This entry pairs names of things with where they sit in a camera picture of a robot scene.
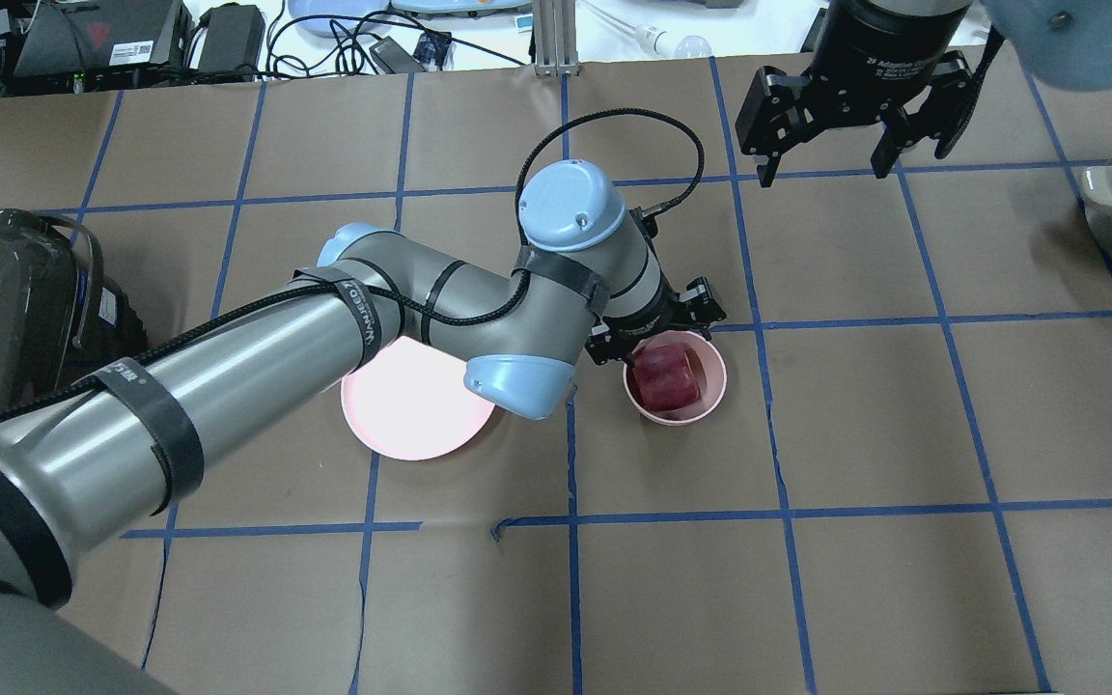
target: pink plate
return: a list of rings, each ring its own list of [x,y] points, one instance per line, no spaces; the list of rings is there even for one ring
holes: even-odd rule
[[[471,440],[494,410],[463,386],[464,375],[457,357],[397,338],[340,380],[340,409],[358,439],[384,457],[441,457]]]

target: label sticker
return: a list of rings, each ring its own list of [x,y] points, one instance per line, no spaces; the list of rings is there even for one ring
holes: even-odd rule
[[[110,52],[111,66],[129,66],[132,62],[148,62],[153,57],[151,40],[133,40],[131,43],[115,43]]]
[[[97,316],[101,317],[108,325],[115,326],[119,322],[119,298],[109,289],[101,289],[101,305],[98,307]]]

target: table surface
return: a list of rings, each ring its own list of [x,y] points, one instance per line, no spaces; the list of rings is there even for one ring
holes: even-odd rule
[[[0,100],[0,207],[81,216],[155,342],[353,220],[507,272],[522,159],[610,106],[705,142],[656,244],[728,309],[728,395],[688,428],[583,360],[550,419],[403,463],[322,393],[93,555],[62,615],[181,692],[1112,692],[1112,266],[1075,187],[1112,92],[1005,51],[945,161],[877,180],[876,128],[830,132],[759,189],[728,123],[758,66],[806,60]],[[637,206],[692,175],[662,123],[562,155]]]
[[[199,18],[205,10],[222,1],[186,0],[186,3],[191,17]],[[281,0],[251,0],[250,3],[260,8],[266,22],[272,22],[281,13]],[[702,36],[718,57],[798,52],[817,10],[826,4],[828,0],[744,0],[737,8],[711,9],[693,0],[595,0],[595,6],[599,9],[632,26],[657,26],[679,36]],[[284,12],[281,21],[290,18],[292,12]],[[423,23],[527,62],[530,34],[516,30],[516,18],[515,12],[499,12],[483,18],[424,18]],[[987,14],[975,3],[956,31],[953,43],[984,43],[987,30]],[[404,27],[383,27],[380,32],[391,36],[406,51],[414,51],[419,39],[418,31]],[[655,59],[637,46],[636,40],[615,30],[584,3],[577,6],[575,33],[578,57],[584,62]],[[306,62],[316,62],[335,46],[331,39],[321,39],[291,28],[279,36],[277,52],[299,57]],[[499,67],[508,67],[508,63],[473,48],[456,46],[446,69],[483,70]]]

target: blue object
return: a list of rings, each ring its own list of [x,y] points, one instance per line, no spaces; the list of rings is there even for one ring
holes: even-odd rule
[[[420,14],[487,14],[530,8],[530,0],[394,0],[394,10]]]
[[[544,167],[517,203],[522,229],[544,251],[580,251],[612,237],[626,219],[626,199],[599,167],[565,159]]]
[[[565,395],[574,365],[534,355],[483,355],[466,363],[464,384],[483,399],[542,420]]]
[[[365,17],[368,12],[376,12],[388,9],[388,0],[290,0],[287,4],[290,17],[298,19],[308,14],[348,14],[351,18]],[[346,32],[353,32],[357,21],[344,19],[339,22],[346,27]],[[299,22],[304,30],[327,39],[334,37],[332,28],[328,24],[328,19],[306,19]],[[380,26],[367,22],[363,26],[364,31],[379,31]]]
[[[1037,79],[1059,89],[1112,89],[1112,3],[984,0],[990,18]]]
[[[342,251],[349,248],[349,246],[359,240],[359,238],[365,238],[369,234],[376,234],[379,231],[387,231],[390,234],[397,234],[393,229],[379,228],[374,224],[348,224],[340,226],[336,232],[334,232],[332,238],[326,241],[324,249],[320,250],[320,257],[317,259],[318,266],[331,266],[337,262],[340,258]]]

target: white cable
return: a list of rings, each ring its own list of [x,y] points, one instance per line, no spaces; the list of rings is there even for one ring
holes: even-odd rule
[[[590,11],[598,14],[600,19],[613,26],[615,30],[633,36],[637,27],[632,26],[632,23],[624,21],[622,18],[615,17],[612,12],[606,11],[604,8],[599,8],[598,4],[592,3],[590,0],[578,0],[579,3],[586,4]]]

